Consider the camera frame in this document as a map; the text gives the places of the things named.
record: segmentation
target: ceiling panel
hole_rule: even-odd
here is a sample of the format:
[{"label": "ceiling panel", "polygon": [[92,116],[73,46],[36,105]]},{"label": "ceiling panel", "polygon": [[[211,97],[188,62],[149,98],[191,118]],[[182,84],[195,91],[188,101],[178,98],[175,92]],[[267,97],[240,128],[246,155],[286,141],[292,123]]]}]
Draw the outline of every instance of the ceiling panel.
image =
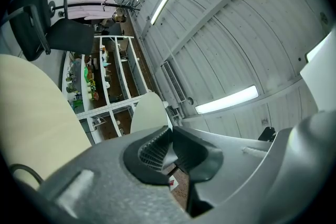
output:
[{"label": "ceiling panel", "polygon": [[235,113],[242,138],[258,139],[264,129],[271,126],[266,104]]},{"label": "ceiling panel", "polygon": [[206,123],[211,133],[241,138],[238,123],[233,114],[206,119]]},{"label": "ceiling panel", "polygon": [[268,103],[271,125],[278,132],[301,121],[301,98],[296,89]]},{"label": "ceiling panel", "polygon": [[[149,0],[148,9],[155,0]],[[158,68],[162,57],[192,28],[192,38],[174,52],[169,62],[187,97],[181,104],[187,117],[195,106],[255,85],[259,95],[276,92],[295,82],[305,66],[305,54],[328,32],[321,11],[332,21],[328,4],[321,0],[231,0],[210,20],[195,26],[218,0],[169,0],[145,36],[146,49]],[[147,10],[140,25],[146,24]],[[258,107],[239,113],[190,121],[193,128],[258,139],[267,126],[281,130],[317,111],[307,87],[300,87]]]}]

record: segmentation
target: wooden floor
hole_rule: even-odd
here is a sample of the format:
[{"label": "wooden floor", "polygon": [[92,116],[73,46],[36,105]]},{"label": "wooden floor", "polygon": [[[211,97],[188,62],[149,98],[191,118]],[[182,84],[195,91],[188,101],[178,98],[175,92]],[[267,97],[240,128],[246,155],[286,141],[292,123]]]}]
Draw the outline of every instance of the wooden floor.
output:
[{"label": "wooden floor", "polygon": [[117,138],[118,135],[113,126],[111,117],[107,116],[104,119],[106,120],[106,123],[97,126],[97,129],[99,129],[100,133],[103,135],[104,140]]},{"label": "wooden floor", "polygon": [[125,134],[131,133],[132,117],[128,110],[114,114],[114,118],[120,121],[119,129],[122,128]]},{"label": "wooden floor", "polygon": [[[150,89],[151,91],[153,91],[153,92],[155,92],[159,95],[159,92],[158,92],[158,90],[155,86],[155,83],[154,83],[154,79],[151,76],[148,64],[145,60],[145,57],[144,57],[143,52],[141,50],[141,47],[139,45],[138,39],[135,36],[135,32],[134,32],[131,20],[128,19],[127,22],[122,23],[121,24],[121,29],[125,31],[125,36],[134,37],[132,39],[133,48],[134,48],[136,56],[139,58],[140,69],[141,69],[141,72],[142,72],[143,77],[145,79],[145,82],[147,84],[147,87],[148,87],[148,89]],[[124,49],[124,50],[126,50],[126,47],[127,47],[127,44],[125,44],[125,45],[122,44],[121,45],[121,48]]]},{"label": "wooden floor", "polygon": [[[124,51],[121,51],[120,55],[126,56],[126,53]],[[129,89],[130,94],[131,94],[131,98],[139,96],[139,92],[138,92],[138,89],[135,85],[135,82],[134,82],[134,79],[133,79],[133,74],[132,74],[129,63],[128,62],[122,62],[121,64],[122,64],[122,69],[124,70],[124,74],[125,74],[128,89]]]},{"label": "wooden floor", "polygon": [[[99,62],[99,53],[96,52],[92,55],[92,59],[97,58],[97,61]],[[96,92],[99,95],[99,100],[92,100],[94,108],[101,108],[102,106],[107,105],[106,100],[105,100],[105,95],[104,95],[104,89],[103,89],[103,83],[101,79],[101,73],[100,73],[100,66],[98,66],[99,69],[94,69],[93,68],[93,74],[95,76],[95,83],[96,83]]]}]

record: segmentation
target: clothing rack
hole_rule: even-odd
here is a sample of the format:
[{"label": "clothing rack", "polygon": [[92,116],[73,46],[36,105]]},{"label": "clothing rack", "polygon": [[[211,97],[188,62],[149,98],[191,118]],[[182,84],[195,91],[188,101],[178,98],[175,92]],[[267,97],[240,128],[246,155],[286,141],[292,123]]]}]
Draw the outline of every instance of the clothing rack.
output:
[{"label": "clothing rack", "polygon": [[[110,3],[76,3],[76,4],[68,4],[68,7],[79,7],[79,6],[109,6],[109,7],[116,7],[116,8],[124,8],[124,9],[129,9],[131,11],[135,10],[140,10],[137,9],[136,6],[127,6],[127,5],[120,5],[120,4],[110,4]],[[57,6],[54,7],[53,10],[57,10],[57,9],[62,9],[64,8],[64,6]]]}]

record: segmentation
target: white shelf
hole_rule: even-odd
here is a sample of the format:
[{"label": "white shelf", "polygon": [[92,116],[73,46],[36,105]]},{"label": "white shelf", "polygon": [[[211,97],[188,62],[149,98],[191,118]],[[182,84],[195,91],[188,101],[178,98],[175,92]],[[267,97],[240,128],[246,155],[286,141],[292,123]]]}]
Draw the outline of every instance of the white shelf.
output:
[{"label": "white shelf", "polygon": [[93,109],[93,104],[92,104],[92,101],[89,99],[89,92],[87,88],[88,86],[84,78],[84,68],[86,66],[84,58],[85,58],[85,55],[82,55],[82,62],[81,62],[81,69],[80,69],[80,83],[81,83],[81,93],[82,93],[84,111],[87,112]]},{"label": "white shelf", "polygon": [[110,116],[111,116],[111,119],[112,119],[113,126],[115,128],[115,131],[117,132],[118,137],[121,137],[119,126],[117,125],[117,121],[116,121],[116,119],[114,117],[113,111],[110,110],[109,112],[110,112]]},{"label": "white shelf", "polygon": [[124,70],[122,68],[122,63],[121,63],[121,59],[120,59],[120,55],[119,55],[119,44],[118,44],[118,39],[117,37],[114,37],[114,57],[115,57],[115,65],[117,68],[117,73],[118,73],[118,77],[120,80],[120,84],[121,84],[121,90],[124,94],[124,98],[125,99],[131,99],[131,93],[130,90],[128,89],[127,86],[127,82],[126,82],[126,77],[124,74]]},{"label": "white shelf", "polygon": [[65,56],[64,66],[63,66],[63,74],[62,74],[62,93],[64,97],[70,101],[73,100],[75,97],[75,93],[68,93],[67,92],[67,86],[70,84],[70,82],[67,82],[67,74],[68,74],[68,67],[70,66],[70,52],[68,51]]},{"label": "white shelf", "polygon": [[87,118],[88,124],[89,124],[89,128],[90,128],[90,132],[92,135],[92,139],[94,141],[95,144],[98,144],[100,142],[104,141],[104,137],[102,136],[102,134],[97,130],[95,130],[92,126],[92,124],[94,123],[93,119],[88,117]]},{"label": "white shelf", "polygon": [[62,75],[62,93],[64,97],[68,100],[68,92],[67,92],[67,74],[68,74],[68,67],[70,65],[70,57],[69,57],[70,52],[67,52],[65,56],[65,61],[64,61],[64,66],[63,66],[63,75]]},{"label": "white shelf", "polygon": [[137,55],[135,54],[132,39],[129,38],[129,44],[127,46],[127,56],[128,56],[128,63],[133,75],[134,83],[138,89],[140,95],[146,94],[149,92],[143,74],[141,72],[141,68],[138,62]]},{"label": "white shelf", "polygon": [[110,100],[109,100],[109,95],[107,93],[107,88],[106,88],[106,83],[105,83],[105,75],[104,75],[104,65],[103,65],[103,59],[102,59],[102,48],[103,48],[103,44],[102,44],[102,39],[99,39],[99,62],[100,62],[100,73],[101,73],[101,82],[103,84],[103,89],[104,89],[104,96],[105,96],[105,100],[106,100],[106,104],[109,105],[110,104]]}]

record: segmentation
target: black cable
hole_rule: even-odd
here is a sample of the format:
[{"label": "black cable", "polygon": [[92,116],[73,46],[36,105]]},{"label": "black cable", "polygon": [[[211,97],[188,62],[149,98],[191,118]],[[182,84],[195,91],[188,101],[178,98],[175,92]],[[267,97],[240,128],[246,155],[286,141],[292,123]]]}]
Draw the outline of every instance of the black cable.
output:
[{"label": "black cable", "polygon": [[12,164],[9,166],[9,171],[12,175],[14,175],[14,172],[18,169],[21,169],[21,170],[24,170],[30,173],[40,185],[42,184],[43,182],[42,177],[40,177],[40,175],[37,172],[35,172],[32,168],[30,168],[29,166],[23,165],[23,164]]}]

